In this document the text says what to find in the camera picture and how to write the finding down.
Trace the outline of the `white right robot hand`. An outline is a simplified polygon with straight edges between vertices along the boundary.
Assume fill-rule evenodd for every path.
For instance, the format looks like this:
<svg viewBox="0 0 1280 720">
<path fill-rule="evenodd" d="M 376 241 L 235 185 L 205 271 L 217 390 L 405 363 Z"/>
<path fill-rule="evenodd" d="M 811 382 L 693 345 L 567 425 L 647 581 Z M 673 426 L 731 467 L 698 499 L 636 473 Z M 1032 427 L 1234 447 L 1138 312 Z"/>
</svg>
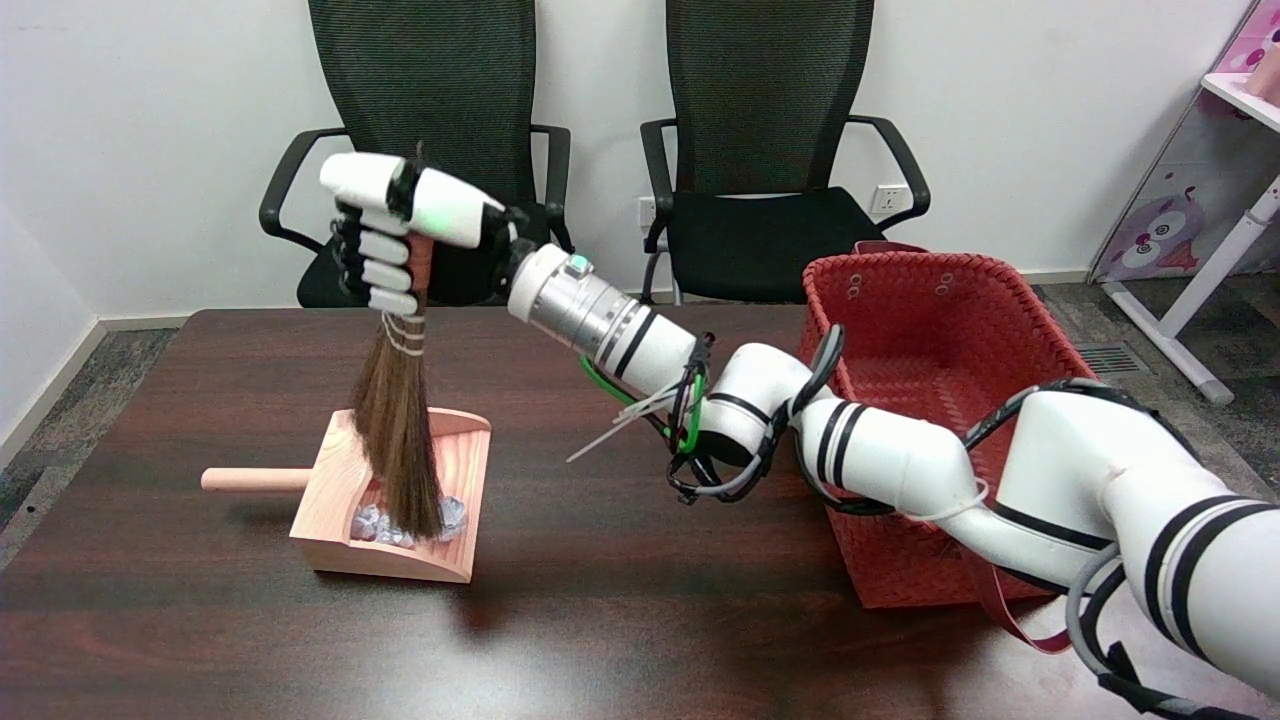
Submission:
<svg viewBox="0 0 1280 720">
<path fill-rule="evenodd" d="M 508 295 L 511 245 L 525 215 L 420 161 L 338 152 L 319 174 L 340 214 L 340 287 L 369 307 L 412 316 L 429 304 Z"/>
</svg>

